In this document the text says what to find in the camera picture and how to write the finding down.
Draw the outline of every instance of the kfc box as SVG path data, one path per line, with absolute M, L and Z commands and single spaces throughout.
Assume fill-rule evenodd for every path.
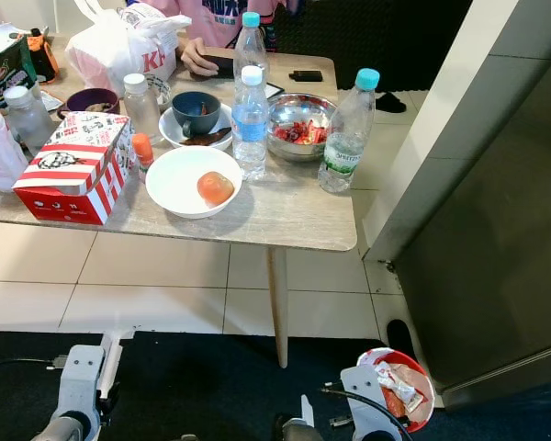
M 13 185 L 39 220 L 104 225 L 135 163 L 129 117 L 70 112 Z

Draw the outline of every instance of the person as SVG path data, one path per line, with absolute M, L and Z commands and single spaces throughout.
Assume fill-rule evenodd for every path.
M 212 76 L 219 67 L 203 57 L 206 47 L 234 49 L 242 29 L 242 14 L 257 12 L 261 16 L 260 30 L 264 34 L 265 49 L 276 50 L 274 16 L 281 4 L 297 14 L 304 0 L 141 0 L 166 16 L 183 14 L 192 18 L 187 28 L 189 42 L 182 50 L 181 60 L 186 68 L 198 75 Z

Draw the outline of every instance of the bottle label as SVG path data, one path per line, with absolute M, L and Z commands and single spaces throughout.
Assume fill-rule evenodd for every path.
M 243 142 L 257 142 L 265 139 L 265 135 L 267 134 L 267 122 L 243 124 L 237 119 L 234 121 Z
M 361 157 L 361 154 L 341 153 L 330 145 L 324 148 L 324 163 L 327 164 L 327 168 L 343 175 L 350 175 L 357 167 Z

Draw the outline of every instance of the blue bottle cap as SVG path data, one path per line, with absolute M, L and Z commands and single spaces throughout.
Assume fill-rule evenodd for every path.
M 379 72 L 375 69 L 360 69 L 355 85 L 362 90 L 374 90 L 379 83 Z
M 259 14 L 256 12 L 245 12 L 242 15 L 242 25 L 247 28 L 259 27 Z

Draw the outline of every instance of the hand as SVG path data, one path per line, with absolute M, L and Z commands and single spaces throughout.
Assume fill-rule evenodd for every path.
M 203 76 L 214 76 L 219 73 L 219 67 L 214 62 L 209 62 L 202 58 L 206 55 L 206 46 L 204 41 L 198 37 L 190 40 L 184 52 L 182 52 L 182 62 L 186 65 L 188 71 Z

